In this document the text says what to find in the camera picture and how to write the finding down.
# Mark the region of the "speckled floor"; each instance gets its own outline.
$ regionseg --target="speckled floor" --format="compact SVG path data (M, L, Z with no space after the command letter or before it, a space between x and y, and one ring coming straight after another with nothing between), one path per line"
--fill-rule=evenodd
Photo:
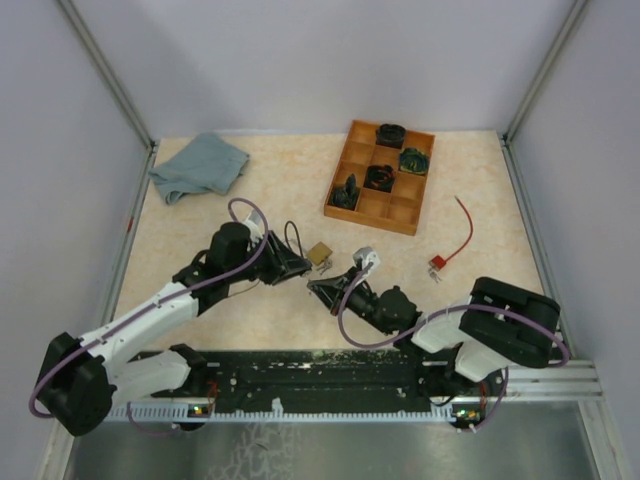
M170 159L189 140L163 140L156 163ZM399 285L423 311L466 297L480 276L541 292L495 132L436 133L415 237L323 215L323 202L345 135L239 136L226 140L251 155L244 176L227 197L197 195L167 206L150 185L116 315L148 299L199 250L208 247L212 234L228 220L227 201L233 196L257 203L281 238L284 223L290 219L298 225L304 246L326 243L334 251L334 266L325 276L343 273L351 266L355 250L372 246L382 259L369 279L373 289L381 293ZM467 219L454 195L471 212L475 235L441 272L442 281L435 283L427 274L427 262L436 254L453 252L468 233ZM243 208L238 207L240 215L248 212ZM209 350L349 348L335 317L310 295L305 284L305 279L293 279L277 287L259 285L219 303L150 348L175 343ZM350 313L345 323L360 341L383 338Z

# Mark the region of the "gray wall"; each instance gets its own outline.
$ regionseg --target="gray wall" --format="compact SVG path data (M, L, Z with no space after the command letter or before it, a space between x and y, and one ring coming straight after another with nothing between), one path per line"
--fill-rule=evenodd
M640 3L592 2L516 138L571 333L640 476Z
M0 477L32 479L27 399L51 338L96 323L143 148L51 0L0 16Z
M570 0L75 0L152 135L506 129Z

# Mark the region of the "wooden compartment box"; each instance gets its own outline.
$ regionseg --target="wooden compartment box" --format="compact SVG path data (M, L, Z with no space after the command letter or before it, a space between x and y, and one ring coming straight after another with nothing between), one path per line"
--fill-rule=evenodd
M429 157L433 153L435 136L407 130L401 149L376 145L376 123L354 120L342 149L340 161L329 186L324 202L324 214L349 222L382 228L391 232L415 235L420 219L422 198L427 183L427 175L414 175L398 171L398 157L407 147L414 147ZM395 182L391 193L365 188L364 180L369 165L391 165ZM342 186L351 174L356 176L360 189L355 210L329 205L334 187Z

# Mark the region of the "blue cloth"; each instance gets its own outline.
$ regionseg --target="blue cloth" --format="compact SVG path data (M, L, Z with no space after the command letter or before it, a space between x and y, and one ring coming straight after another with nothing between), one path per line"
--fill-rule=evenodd
M215 133L202 133L149 176L165 203L173 205L189 193L226 195L248 161L249 154Z

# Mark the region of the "red cable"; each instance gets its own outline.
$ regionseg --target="red cable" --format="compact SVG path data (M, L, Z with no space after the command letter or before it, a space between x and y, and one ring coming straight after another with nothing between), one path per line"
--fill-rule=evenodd
M460 246L460 248L458 248L458 250L456 250L455 252L453 252L451 255L449 255L447 258L444 259L445 263L448 263L453 257L459 254L464 249L464 247L469 245L469 242L471 241L471 237L473 237L473 220L471 220L471 214L469 213L469 210L467 210L467 207L464 206L464 204L460 201L460 199L457 196L456 196L456 202L458 202L458 205L460 205L462 210L464 210L464 213L467 215L467 219L469 220L469 236L464 241L464 243Z

